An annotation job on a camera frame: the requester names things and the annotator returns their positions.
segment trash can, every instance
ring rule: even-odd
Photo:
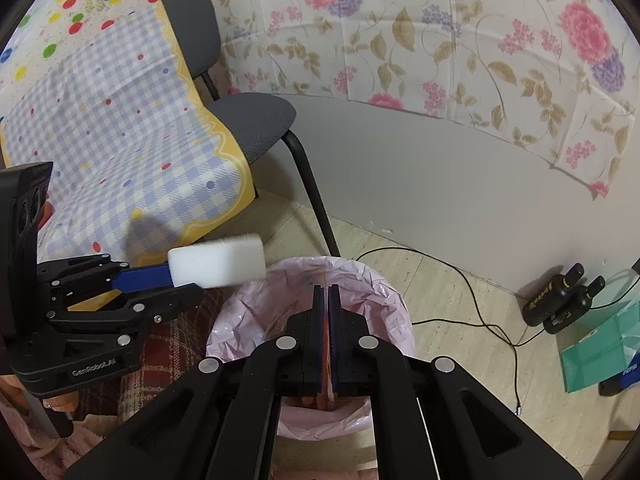
[[[340,287],[342,307],[362,314],[369,331],[414,356],[414,337],[402,296],[375,270],[332,256],[288,258],[271,266],[264,280],[239,288],[223,305],[209,340],[207,356],[232,361],[279,336],[292,314],[311,308],[315,285]],[[278,434],[297,440],[323,440],[372,426],[368,397],[343,397],[328,409],[305,407],[304,400],[282,399]]]

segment power cord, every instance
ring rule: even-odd
[[[634,288],[634,287],[638,284],[638,282],[640,282],[640,276],[638,276],[638,278],[634,281],[634,284],[633,284],[633,285],[631,285],[631,286],[626,290],[626,292],[625,292],[622,296],[620,296],[616,301],[612,301],[611,303],[607,303],[606,305],[601,305],[601,306],[592,306],[592,307],[591,307],[591,310],[598,310],[599,308],[607,308],[608,306],[611,306],[611,305],[613,305],[613,304],[616,304],[617,302],[621,301],[621,300],[622,300],[622,299],[623,299],[623,298],[624,298],[628,293],[630,293],[630,292],[631,292],[631,289],[632,289],[632,288]]]
[[[459,324],[459,325],[465,325],[465,326],[473,326],[476,328],[485,328],[487,329],[489,332],[491,332],[491,334],[493,334],[494,336],[496,336],[500,341],[502,341],[503,343],[507,344],[511,350],[513,350],[513,392],[515,394],[516,397],[516,414],[518,416],[520,416],[520,413],[522,412],[522,404],[520,402],[520,395],[518,394],[518,351],[517,349],[520,347],[523,347],[524,345],[530,343],[531,341],[533,341],[535,338],[537,338],[540,334],[542,334],[544,332],[544,329],[540,330],[540,332],[538,332],[537,334],[533,335],[532,337],[530,337],[529,339],[527,339],[524,343],[517,343],[514,344],[511,339],[509,338],[509,336],[507,336],[506,332],[502,329],[501,326],[496,325],[496,324],[492,324],[492,323],[487,323],[484,318],[482,317],[482,313],[480,312],[480,307],[478,306],[478,300],[476,300],[476,294],[473,290],[473,287],[471,286],[471,283],[469,283],[469,280],[466,278],[466,276],[464,275],[464,273],[457,267],[448,264],[447,262],[444,262],[438,258],[435,258],[434,256],[431,256],[430,254],[427,253],[423,253],[422,251],[418,251],[416,249],[412,249],[409,247],[380,247],[377,249],[372,249],[370,251],[366,251],[365,253],[362,253],[360,256],[358,256],[356,258],[356,261],[359,262],[361,258],[363,258],[364,256],[367,256],[368,254],[371,253],[377,253],[378,251],[388,251],[388,250],[399,250],[399,251],[409,251],[411,253],[416,253],[416,254],[421,254],[422,256],[426,256],[427,258],[430,258],[431,260],[435,260],[437,262],[440,262],[443,265],[446,265],[447,267],[455,270],[460,276],[462,276],[462,279],[465,280],[466,286],[468,286],[469,291],[471,292],[471,297],[474,300],[474,306],[476,307],[476,313],[478,314],[478,317],[480,319],[480,323],[481,324],[475,324],[475,323],[469,323],[466,321],[458,321],[458,320],[453,320],[453,319],[443,319],[443,318],[433,318],[433,319],[425,319],[422,321],[416,321],[415,323],[412,323],[412,325],[421,325],[424,323],[434,323],[434,322],[445,322],[445,323],[453,323],[453,324]],[[502,335],[500,335],[500,333],[498,332],[494,332],[493,329],[497,329],[499,330]]]

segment chair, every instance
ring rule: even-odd
[[[302,144],[290,130],[296,118],[295,108],[286,100],[260,93],[225,97],[215,88],[208,70],[220,56],[220,34],[211,0],[163,0],[175,37],[191,77],[201,77],[214,103],[209,110],[233,134],[249,164],[253,164],[279,140],[296,163],[302,183],[331,256],[340,256],[334,232],[329,224],[318,185]]]

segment chair leg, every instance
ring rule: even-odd
[[[316,218],[320,224],[320,230],[322,231],[322,236],[324,236],[326,246],[329,249],[329,254],[331,254],[331,256],[340,257],[338,244],[335,243],[334,231],[331,229],[331,224],[329,224],[329,218],[326,215],[324,204],[322,203],[322,197],[320,196],[320,191],[318,191],[318,185],[316,184],[316,179],[311,171],[309,160],[306,158],[305,149],[291,130],[287,130],[287,133],[284,134],[282,140],[289,148],[289,151],[293,156],[293,160],[296,163],[296,167],[298,168],[298,172],[302,178],[302,184],[304,184],[306,194],[309,196],[309,200],[311,201],[311,207],[314,209],[314,213],[316,213]]]
[[[209,90],[209,93],[211,94],[211,97],[213,97],[213,100],[218,101],[220,99],[220,94],[218,93],[218,90],[213,84],[213,81],[211,79],[211,76],[209,75],[209,72],[205,72],[204,74],[202,74],[202,80],[204,81],[204,84],[207,86],[207,90]]]

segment metal bolt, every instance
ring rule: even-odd
[[[360,339],[358,339],[358,344],[362,348],[373,350],[376,346],[378,346],[378,340],[372,335],[364,335]]]
[[[279,337],[276,341],[276,346],[280,350],[291,350],[296,345],[296,339],[290,335],[284,335]]]
[[[453,359],[449,359],[448,357],[438,357],[436,362],[434,363],[437,370],[448,374],[453,371],[453,368],[456,367]]]
[[[203,374],[211,374],[220,368],[220,363],[213,357],[207,357],[198,363],[198,370]]]

